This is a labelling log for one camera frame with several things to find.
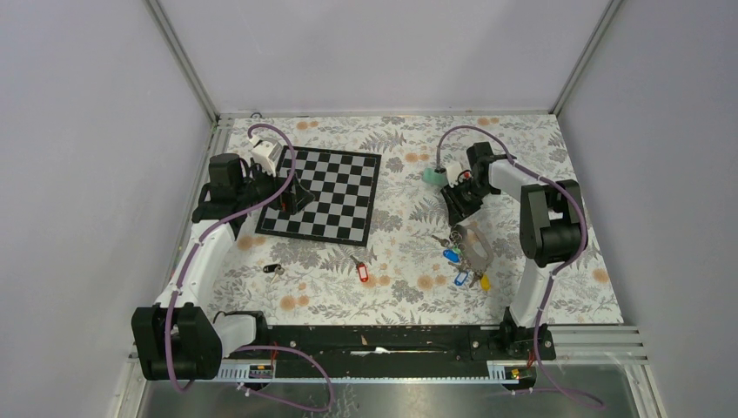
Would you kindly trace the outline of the keyring with coloured key tags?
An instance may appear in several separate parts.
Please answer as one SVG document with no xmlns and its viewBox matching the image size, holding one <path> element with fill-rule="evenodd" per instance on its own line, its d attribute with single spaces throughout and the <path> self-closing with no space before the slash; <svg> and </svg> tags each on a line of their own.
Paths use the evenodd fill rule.
<svg viewBox="0 0 738 418">
<path fill-rule="evenodd" d="M 451 227 L 447 238 L 435 234 L 431 237 L 444 247 L 443 256 L 457 272 L 455 286 L 478 285 L 483 292 L 492 288 L 486 271 L 492 264 L 493 252 L 478 228 L 458 224 Z"/>
</svg>

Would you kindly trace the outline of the key with red tag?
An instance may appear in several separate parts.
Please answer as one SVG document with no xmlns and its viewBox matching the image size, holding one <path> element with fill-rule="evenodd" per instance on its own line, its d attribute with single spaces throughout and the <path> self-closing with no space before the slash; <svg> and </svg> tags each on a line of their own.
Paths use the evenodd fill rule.
<svg viewBox="0 0 738 418">
<path fill-rule="evenodd" d="M 355 256 L 353 256 L 353 255 L 350 256 L 350 259 L 352 260 L 352 262 L 355 265 L 355 269 L 356 269 L 357 274 L 359 276 L 360 282 L 361 283 L 366 283 L 369 280 L 369 273 L 368 273 L 368 269 L 366 267 L 366 264 L 363 261 L 361 261 L 358 258 L 356 258 Z"/>
</svg>

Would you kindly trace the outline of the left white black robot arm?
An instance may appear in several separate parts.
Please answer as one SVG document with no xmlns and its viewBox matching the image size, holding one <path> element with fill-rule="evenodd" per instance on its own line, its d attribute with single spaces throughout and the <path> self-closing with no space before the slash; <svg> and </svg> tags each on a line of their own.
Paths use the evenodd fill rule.
<svg viewBox="0 0 738 418">
<path fill-rule="evenodd" d="M 296 153 L 288 157 L 284 177 L 278 175 L 274 160 L 254 157 L 247 162 L 236 153 L 210 159 L 209 178 L 191 216 L 190 237 L 171 280 L 151 306 L 137 308 L 131 317 L 146 380 L 211 380 L 221 361 L 238 349 L 251 358 L 269 349 L 263 314 L 222 313 L 210 319 L 205 308 L 248 214 L 267 206 L 294 214 L 311 199 L 298 183 Z"/>
</svg>

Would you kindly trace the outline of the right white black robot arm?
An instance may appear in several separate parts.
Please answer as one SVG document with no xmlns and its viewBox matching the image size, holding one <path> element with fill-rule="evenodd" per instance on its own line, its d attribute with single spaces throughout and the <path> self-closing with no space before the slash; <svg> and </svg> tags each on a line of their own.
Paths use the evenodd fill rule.
<svg viewBox="0 0 738 418">
<path fill-rule="evenodd" d="M 587 222 L 580 186 L 554 181 L 525 167 L 509 153 L 496 154 L 487 142 L 470 146 L 467 164 L 437 169 L 446 181 L 441 195 L 449 223 L 470 218 L 488 195 L 506 194 L 520 206 L 519 241 L 526 258 L 517 293 L 505 309 L 495 336 L 497 348 L 519 359 L 544 349 L 546 314 L 558 273 L 587 248 Z"/>
</svg>

